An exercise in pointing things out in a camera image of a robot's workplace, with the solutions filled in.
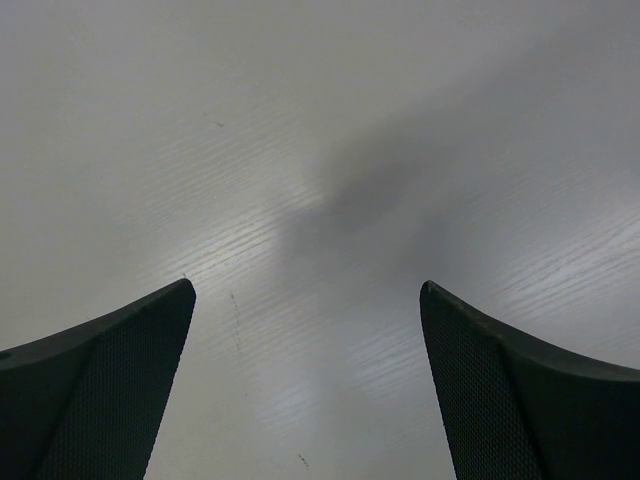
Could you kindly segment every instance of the white table surface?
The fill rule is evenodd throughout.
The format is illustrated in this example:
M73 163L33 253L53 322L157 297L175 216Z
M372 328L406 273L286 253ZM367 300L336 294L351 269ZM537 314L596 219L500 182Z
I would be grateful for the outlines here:
M147 478L452 479L423 281L640 367L637 3L1 2L0 349L186 275Z

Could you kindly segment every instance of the ribbed black surface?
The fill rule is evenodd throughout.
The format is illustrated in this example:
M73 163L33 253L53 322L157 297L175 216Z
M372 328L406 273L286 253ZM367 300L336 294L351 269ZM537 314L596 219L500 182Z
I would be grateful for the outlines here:
M544 479L498 344L426 290L425 340L457 478Z
M36 432L24 437L17 422L12 423L12 431L0 432L7 443L22 436L21 444L34 452L25 456L32 458L31 465L26 465L28 474L15 477L7 473L25 471L24 465L8 462L7 475L0 472L0 477L143 478L194 302L193 287L181 281L111 315L14 349L11 361L16 367L0 371L0 383L10 378L16 386L20 372L42 371L45 381L55 384L61 373L55 360L67 352L78 352L75 358L80 359L81 367L66 387L64 402L47 417L54 420L47 421L46 435ZM21 356L29 360L28 368L19 365ZM15 399L10 405L42 407L30 395L33 389L16 388L7 392Z

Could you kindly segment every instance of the scratched surface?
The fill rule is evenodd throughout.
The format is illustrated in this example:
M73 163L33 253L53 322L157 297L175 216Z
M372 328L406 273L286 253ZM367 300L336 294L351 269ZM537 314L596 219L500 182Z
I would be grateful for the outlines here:
M186 275L147 478L452 479L423 281L640 368L634 3L2 2L0 348Z

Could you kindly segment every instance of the gray surface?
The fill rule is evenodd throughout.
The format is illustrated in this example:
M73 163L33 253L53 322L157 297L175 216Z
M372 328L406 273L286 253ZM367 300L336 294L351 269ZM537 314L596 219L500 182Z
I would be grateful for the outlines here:
M185 274L148 478L451 479L424 280L640 367L639 9L596 3L4 2L0 348Z

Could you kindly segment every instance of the black textured object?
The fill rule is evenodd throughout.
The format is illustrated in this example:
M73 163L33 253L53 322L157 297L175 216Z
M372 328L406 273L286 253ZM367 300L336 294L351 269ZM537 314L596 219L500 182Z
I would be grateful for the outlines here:
M459 480L640 478L640 371L543 342L432 282L420 310Z
M194 304L181 280L0 352L0 478L143 478Z

